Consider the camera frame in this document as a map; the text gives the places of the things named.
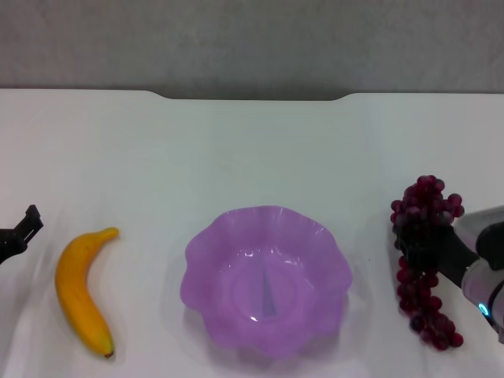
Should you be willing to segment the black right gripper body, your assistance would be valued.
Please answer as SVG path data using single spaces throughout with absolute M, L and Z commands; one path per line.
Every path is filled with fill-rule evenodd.
M 452 226 L 421 228 L 409 237 L 409 265 L 424 272 L 436 270 L 453 284 L 461 284 L 469 266 L 478 259 Z

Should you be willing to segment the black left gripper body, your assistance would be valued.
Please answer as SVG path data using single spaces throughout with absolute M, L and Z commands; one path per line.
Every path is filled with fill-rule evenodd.
M 27 248 L 28 244 L 21 232 L 14 229 L 0 231 L 0 264 L 11 257 L 22 254 Z

